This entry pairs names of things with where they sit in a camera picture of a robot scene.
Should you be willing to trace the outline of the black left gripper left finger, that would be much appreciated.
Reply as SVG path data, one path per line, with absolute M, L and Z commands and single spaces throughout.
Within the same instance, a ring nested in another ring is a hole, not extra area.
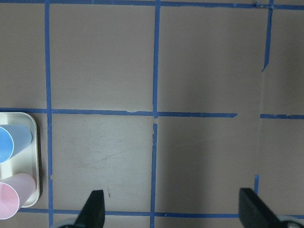
M 91 192 L 75 221 L 76 228 L 102 228 L 105 223 L 105 202 L 103 190 Z

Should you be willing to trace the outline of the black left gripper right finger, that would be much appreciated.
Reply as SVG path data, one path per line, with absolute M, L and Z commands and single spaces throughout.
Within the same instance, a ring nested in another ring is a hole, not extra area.
M 250 188 L 240 188 L 238 215 L 244 228 L 275 228 L 279 218 Z

